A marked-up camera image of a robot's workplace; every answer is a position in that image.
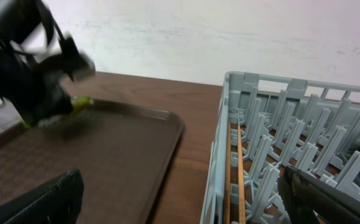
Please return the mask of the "yellow green snack wrapper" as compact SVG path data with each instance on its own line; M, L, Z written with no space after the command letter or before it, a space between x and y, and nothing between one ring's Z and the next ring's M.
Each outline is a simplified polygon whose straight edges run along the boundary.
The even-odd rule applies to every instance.
M86 108L90 107L93 104L93 100L89 96L79 96L72 98L71 104L73 110L69 114L54 115L49 118L44 118L35 124L26 123L21 118L21 125L23 125L23 127L26 129L30 129L33 127L47 128L53 125L63 124L64 122L71 121L77 116L79 116L80 113L82 113Z

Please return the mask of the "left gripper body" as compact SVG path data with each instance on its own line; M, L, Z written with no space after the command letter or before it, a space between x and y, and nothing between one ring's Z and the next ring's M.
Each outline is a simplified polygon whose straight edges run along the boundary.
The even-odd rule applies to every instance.
M48 60L30 68L22 64L9 76L9 100L27 124L73 111L60 79L67 71L62 62Z

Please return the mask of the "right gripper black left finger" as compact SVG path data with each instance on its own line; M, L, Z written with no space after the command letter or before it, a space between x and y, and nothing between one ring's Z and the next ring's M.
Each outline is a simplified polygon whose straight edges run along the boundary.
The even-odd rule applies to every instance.
M0 206L0 224L76 223L84 181L78 169L68 170Z

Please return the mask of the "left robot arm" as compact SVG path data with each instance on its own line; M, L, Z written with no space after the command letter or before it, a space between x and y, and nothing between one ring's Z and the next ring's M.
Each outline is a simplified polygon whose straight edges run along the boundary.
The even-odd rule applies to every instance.
M36 62L35 53L16 50L38 25L47 43L58 38L61 53ZM71 98L53 73L73 73L79 52L72 37L64 36L42 1L0 1L0 98L9 100L29 125L73 111Z

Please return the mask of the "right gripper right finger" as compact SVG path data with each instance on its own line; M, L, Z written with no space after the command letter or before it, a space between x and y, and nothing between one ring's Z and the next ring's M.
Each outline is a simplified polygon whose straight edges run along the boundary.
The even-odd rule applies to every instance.
M278 191L291 224L360 224L360 201L300 169L287 166Z

